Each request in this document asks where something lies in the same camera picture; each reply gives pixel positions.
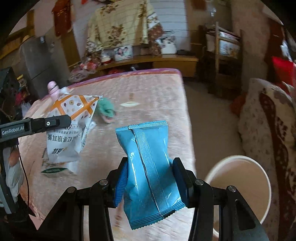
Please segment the gloved left hand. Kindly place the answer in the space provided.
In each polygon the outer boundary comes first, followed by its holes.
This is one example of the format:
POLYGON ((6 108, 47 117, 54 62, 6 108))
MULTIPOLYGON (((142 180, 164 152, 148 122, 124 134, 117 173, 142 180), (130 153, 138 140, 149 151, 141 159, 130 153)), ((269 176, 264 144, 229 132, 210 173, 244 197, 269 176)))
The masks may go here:
POLYGON ((24 180, 24 173, 20 163, 20 153, 17 146, 4 148, 1 157, 4 161, 4 168, 1 168, 1 170, 5 170, 6 172, 6 184, 16 203, 24 180))

